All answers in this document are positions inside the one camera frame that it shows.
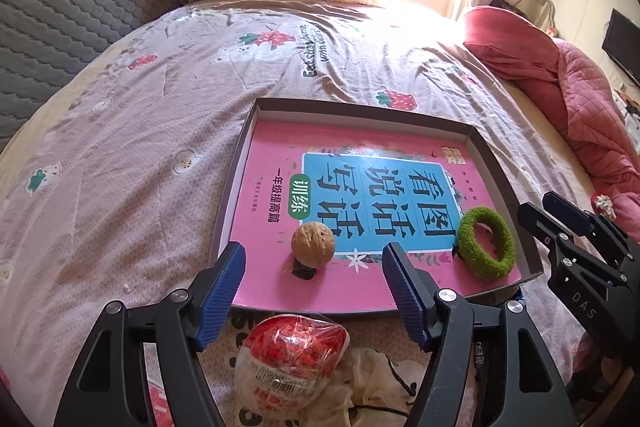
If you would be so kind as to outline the red white snack bag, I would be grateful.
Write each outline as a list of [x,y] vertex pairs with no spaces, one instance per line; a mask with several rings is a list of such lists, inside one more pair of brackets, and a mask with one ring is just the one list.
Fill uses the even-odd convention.
[[248,334],[234,365],[242,407],[294,421],[319,398],[350,343],[344,326],[297,314],[267,317]]

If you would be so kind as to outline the pink quilted blanket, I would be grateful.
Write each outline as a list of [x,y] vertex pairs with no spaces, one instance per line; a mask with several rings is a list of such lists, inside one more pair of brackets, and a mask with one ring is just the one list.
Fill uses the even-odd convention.
[[604,72],[577,46],[513,12],[481,5],[462,17],[463,43],[495,76],[512,81],[546,116],[613,204],[615,223],[639,238],[639,154]]

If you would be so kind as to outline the white mesh drawstring bag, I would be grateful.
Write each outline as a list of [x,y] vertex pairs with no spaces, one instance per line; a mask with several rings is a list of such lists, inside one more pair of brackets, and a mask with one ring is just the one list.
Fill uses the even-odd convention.
[[318,399],[298,414],[298,423],[318,427],[405,425],[424,374],[425,366],[416,361],[394,362],[380,351],[350,349]]

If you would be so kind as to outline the pink blue book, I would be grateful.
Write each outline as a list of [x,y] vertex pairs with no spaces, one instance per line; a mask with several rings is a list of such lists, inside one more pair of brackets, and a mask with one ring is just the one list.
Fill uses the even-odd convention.
[[[439,286],[465,296],[518,283],[521,267],[486,281],[454,253],[462,216],[495,203],[468,143],[262,119],[250,139],[230,231],[246,251],[235,302],[271,311],[390,310],[381,269],[390,242]],[[291,239],[311,221],[332,230],[335,254],[303,280],[294,274]]]

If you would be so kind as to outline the brown walnut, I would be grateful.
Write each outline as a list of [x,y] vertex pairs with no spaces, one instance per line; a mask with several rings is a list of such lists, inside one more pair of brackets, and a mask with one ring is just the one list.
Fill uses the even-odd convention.
[[334,234],[321,222],[305,222],[293,233],[291,249],[294,259],[301,265],[310,269],[320,269],[327,265],[335,254]]

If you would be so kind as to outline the black flat television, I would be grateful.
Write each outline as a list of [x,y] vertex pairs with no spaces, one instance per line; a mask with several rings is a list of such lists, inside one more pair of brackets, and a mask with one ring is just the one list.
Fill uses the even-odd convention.
[[640,27],[616,9],[606,25],[602,50],[639,86]]

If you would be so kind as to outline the small stuffed doll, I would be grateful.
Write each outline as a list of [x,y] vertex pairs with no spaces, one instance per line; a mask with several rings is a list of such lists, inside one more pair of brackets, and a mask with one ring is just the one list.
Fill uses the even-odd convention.
[[590,197],[590,202],[592,210],[596,215],[604,216],[611,221],[616,220],[614,205],[612,199],[610,199],[608,195],[601,193],[592,194]]

